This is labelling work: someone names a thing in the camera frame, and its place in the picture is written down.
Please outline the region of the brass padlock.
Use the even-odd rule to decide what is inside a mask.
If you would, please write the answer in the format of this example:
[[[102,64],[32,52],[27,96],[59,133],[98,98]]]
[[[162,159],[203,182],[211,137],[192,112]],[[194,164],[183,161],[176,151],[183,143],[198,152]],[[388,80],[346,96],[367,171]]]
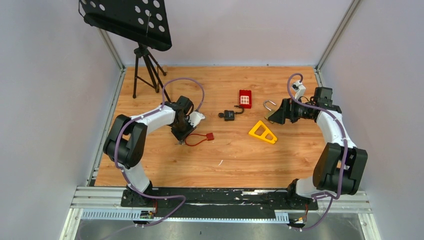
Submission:
[[[276,103],[271,100],[266,100],[263,102],[263,106],[268,110],[268,113],[264,117],[266,120],[269,120],[269,117],[271,117],[276,112],[276,110],[269,107],[268,104],[272,104],[273,107],[276,106]]]

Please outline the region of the red cable lock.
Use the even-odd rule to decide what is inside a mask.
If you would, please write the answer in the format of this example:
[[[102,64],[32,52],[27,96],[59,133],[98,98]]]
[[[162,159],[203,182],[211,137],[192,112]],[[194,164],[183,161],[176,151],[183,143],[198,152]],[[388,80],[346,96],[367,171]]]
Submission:
[[[213,141],[215,136],[212,132],[206,134],[191,133],[184,140],[184,144],[189,147],[196,147],[203,142]]]

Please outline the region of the black padlock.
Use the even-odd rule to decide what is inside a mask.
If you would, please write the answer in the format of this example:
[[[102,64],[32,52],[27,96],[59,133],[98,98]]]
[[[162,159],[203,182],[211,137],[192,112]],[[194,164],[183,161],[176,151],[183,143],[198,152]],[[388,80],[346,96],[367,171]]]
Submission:
[[[240,109],[239,112],[236,112],[234,110],[224,110],[223,112],[218,113],[218,117],[224,119],[224,121],[234,121],[235,115],[243,114],[245,111],[245,108],[241,105],[234,105],[235,108]]]

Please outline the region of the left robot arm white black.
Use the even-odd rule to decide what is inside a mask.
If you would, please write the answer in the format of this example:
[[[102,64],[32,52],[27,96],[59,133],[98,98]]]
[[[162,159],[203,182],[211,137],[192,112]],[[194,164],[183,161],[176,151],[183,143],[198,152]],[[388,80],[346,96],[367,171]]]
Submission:
[[[153,201],[152,186],[142,166],[146,139],[152,132],[170,127],[172,135],[180,142],[197,128],[205,116],[194,110],[189,98],[181,96],[176,102],[165,101],[151,111],[126,116],[118,115],[106,137],[103,153],[125,178],[140,206],[149,206]]]

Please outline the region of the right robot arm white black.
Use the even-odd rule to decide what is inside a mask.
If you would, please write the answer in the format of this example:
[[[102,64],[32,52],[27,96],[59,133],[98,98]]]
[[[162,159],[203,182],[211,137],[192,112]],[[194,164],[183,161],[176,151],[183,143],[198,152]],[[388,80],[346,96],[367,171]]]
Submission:
[[[322,132],[326,145],[311,177],[295,179],[285,195],[286,204],[298,209],[307,199],[355,195],[368,160],[368,153],[350,139],[342,121],[342,111],[332,101],[333,90],[316,87],[308,102],[284,98],[276,110],[265,118],[278,124],[295,123],[300,119],[313,120]]]

